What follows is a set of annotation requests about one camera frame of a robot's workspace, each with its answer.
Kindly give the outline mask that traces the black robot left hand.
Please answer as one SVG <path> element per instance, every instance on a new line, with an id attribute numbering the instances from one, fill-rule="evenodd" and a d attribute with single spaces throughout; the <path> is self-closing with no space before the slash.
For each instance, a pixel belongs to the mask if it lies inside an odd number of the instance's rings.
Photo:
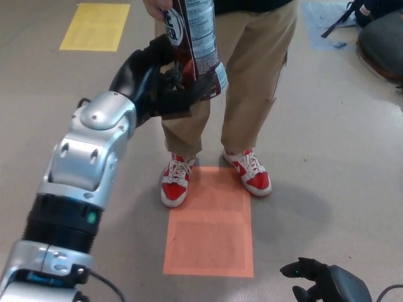
<path id="1" fill-rule="evenodd" d="M 174 62 L 174 48 L 163 34 L 149 42 L 143 50 L 134 51 L 116 73 L 110 90 L 131 100 L 137 111 L 137 126 L 160 116 L 164 120 L 191 115 L 191 106 L 213 84 L 213 73 L 190 81 L 189 86 L 179 83 L 179 72 L 174 66 L 165 72 L 161 68 Z"/>

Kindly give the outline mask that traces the person's right hand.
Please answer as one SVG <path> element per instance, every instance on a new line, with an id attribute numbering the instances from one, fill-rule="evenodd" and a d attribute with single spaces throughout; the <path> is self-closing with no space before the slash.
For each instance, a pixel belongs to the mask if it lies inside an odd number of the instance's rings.
<path id="1" fill-rule="evenodd" d="M 143 0 L 146 11 L 157 21 L 164 21 L 164 12 L 173 6 L 172 0 Z"/>

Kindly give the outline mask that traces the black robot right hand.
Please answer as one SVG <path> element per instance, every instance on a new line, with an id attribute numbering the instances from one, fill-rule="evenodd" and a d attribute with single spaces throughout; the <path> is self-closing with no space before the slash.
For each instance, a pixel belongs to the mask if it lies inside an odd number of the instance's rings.
<path id="1" fill-rule="evenodd" d="M 300 257 L 298 261 L 283 266 L 280 272 L 285 277 L 300 277 L 314 282 L 309 289 L 292 287 L 298 302 L 372 302 L 364 281 L 337 265 L 329 266 L 315 259 Z"/>

